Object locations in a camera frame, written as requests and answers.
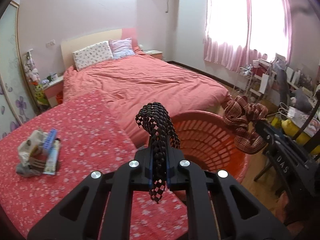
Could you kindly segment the black checkered cloth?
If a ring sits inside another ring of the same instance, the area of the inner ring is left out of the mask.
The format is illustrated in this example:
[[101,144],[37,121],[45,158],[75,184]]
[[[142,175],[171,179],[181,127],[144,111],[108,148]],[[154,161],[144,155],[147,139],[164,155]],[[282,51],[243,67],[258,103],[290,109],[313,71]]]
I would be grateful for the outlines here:
[[180,140],[168,111],[159,102],[144,105],[136,115],[135,121],[149,134],[152,167],[149,195],[153,201],[159,203],[167,182],[168,147],[180,148]]

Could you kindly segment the brown striped cloth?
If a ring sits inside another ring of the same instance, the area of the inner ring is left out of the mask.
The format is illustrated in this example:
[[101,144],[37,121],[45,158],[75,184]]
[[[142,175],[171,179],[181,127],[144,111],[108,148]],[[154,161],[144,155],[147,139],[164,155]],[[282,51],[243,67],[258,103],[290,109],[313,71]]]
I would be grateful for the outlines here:
[[265,147],[266,142],[254,128],[249,129],[249,123],[255,125],[257,121],[265,120],[267,114],[266,106],[250,103],[245,96],[236,96],[226,103],[223,120],[233,131],[237,149],[253,155]]

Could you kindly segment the white snack bag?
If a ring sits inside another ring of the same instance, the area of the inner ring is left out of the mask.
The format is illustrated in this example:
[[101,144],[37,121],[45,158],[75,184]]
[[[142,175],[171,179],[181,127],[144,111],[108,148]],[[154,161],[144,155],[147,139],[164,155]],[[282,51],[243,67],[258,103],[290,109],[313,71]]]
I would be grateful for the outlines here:
[[47,135],[48,133],[43,132],[42,130],[34,130],[31,135],[18,146],[18,158],[22,166],[27,166],[30,157],[42,152],[42,145],[44,144]]

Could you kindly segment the blue tissue pack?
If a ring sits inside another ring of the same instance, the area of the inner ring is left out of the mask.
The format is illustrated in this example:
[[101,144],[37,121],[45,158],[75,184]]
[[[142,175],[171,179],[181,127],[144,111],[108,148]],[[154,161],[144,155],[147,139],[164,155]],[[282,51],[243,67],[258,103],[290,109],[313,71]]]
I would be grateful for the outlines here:
[[42,153],[48,155],[51,148],[53,147],[54,142],[56,141],[57,130],[52,128],[47,134],[44,143],[42,144]]

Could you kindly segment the brown striped sock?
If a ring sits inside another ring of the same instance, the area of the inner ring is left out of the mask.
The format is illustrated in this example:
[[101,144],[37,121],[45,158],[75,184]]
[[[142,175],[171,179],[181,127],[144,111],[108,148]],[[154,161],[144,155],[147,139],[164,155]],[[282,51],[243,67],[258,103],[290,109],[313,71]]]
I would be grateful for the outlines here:
[[37,159],[35,157],[30,157],[29,165],[35,168],[44,169],[46,166],[46,159]]

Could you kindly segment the light green sock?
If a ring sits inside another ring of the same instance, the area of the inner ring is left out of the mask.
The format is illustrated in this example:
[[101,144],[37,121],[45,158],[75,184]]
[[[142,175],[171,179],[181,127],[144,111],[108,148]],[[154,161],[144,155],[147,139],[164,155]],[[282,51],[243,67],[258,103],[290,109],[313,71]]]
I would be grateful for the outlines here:
[[16,173],[25,178],[42,175],[41,171],[32,169],[29,166],[23,166],[21,163],[17,164]]

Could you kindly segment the orange plastic laundry basket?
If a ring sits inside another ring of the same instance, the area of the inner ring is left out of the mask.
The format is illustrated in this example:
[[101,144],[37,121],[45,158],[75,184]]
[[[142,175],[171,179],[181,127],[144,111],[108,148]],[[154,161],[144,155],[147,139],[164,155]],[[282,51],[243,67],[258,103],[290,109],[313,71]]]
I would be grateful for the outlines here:
[[242,182],[248,166],[248,155],[237,149],[234,134],[223,118],[207,111],[187,111],[170,117],[180,140],[184,158],[203,170],[226,170]]

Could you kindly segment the salmon pink duvet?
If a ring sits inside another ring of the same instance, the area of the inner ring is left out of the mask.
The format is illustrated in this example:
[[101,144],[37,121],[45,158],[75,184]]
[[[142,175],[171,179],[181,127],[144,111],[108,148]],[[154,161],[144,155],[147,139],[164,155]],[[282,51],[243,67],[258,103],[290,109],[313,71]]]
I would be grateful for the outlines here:
[[100,91],[108,109],[136,147],[148,134],[135,121],[150,102],[161,103],[170,116],[189,110],[209,110],[230,100],[228,89],[202,74],[169,64],[139,51],[82,70],[70,66],[63,76],[63,100]]

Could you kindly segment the cluttered white desk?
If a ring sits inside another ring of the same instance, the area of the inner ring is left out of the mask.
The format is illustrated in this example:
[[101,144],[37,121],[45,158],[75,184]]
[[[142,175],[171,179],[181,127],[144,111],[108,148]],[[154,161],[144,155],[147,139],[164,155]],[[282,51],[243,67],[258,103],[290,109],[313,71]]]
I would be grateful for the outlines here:
[[291,91],[287,81],[287,66],[282,57],[276,55],[272,63],[272,70],[276,72],[276,82],[280,95],[279,113],[284,117],[281,125],[295,138],[303,137],[310,139],[319,131],[319,121],[316,115],[319,109],[319,91],[317,102],[310,103],[309,98],[301,88]]

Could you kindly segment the far side nightstand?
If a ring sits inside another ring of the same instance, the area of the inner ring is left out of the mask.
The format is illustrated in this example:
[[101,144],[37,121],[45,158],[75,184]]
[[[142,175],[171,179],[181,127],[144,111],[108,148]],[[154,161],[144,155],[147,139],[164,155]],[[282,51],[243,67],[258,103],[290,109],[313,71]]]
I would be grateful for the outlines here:
[[163,52],[159,50],[144,50],[143,53],[146,55],[150,55],[156,59],[163,59]]

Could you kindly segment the pink white nightstand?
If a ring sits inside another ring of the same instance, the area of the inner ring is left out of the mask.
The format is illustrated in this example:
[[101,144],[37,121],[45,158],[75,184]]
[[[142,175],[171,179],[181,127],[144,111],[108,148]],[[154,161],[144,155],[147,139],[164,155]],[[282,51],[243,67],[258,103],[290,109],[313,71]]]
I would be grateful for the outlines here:
[[50,82],[44,89],[44,93],[51,108],[63,103],[63,76],[60,76],[56,80]]

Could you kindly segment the white floral pillow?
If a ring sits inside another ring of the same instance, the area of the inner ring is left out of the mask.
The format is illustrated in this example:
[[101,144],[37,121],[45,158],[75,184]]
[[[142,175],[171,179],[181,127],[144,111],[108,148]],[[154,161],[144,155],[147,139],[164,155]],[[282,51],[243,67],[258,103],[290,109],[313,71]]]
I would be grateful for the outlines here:
[[109,41],[99,42],[72,53],[77,71],[108,60],[113,60]]

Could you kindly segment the beige and pink headboard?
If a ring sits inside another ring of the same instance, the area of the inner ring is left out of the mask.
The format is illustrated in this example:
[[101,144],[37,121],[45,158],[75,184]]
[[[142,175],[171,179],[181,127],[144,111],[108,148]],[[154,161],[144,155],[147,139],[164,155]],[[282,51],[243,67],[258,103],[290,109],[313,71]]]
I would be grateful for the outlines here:
[[74,64],[72,53],[76,50],[83,49],[87,46],[103,42],[106,40],[123,40],[125,38],[132,38],[133,48],[138,46],[137,33],[135,28],[122,28],[108,31],[102,31],[85,35],[79,38],[74,38],[61,42],[61,53],[65,70]]

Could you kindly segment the hanging plush toy organizer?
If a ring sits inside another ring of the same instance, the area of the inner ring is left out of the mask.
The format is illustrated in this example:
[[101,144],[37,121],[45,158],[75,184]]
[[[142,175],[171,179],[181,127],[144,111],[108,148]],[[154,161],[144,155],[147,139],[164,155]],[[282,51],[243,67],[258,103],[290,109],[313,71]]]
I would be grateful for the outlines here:
[[27,51],[24,55],[23,69],[25,77],[28,81],[31,93],[35,99],[35,102],[41,112],[46,111],[49,107],[49,101],[43,91],[43,85],[39,76],[39,72],[35,66],[35,62],[32,58],[31,52],[33,49]]

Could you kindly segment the pink window curtain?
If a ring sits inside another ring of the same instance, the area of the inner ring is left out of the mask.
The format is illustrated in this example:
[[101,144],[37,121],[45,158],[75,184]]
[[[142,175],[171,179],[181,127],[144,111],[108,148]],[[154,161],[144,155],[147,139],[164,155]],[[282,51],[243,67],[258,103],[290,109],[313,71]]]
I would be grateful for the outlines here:
[[291,59],[290,0],[207,0],[204,60],[237,71],[276,54]]

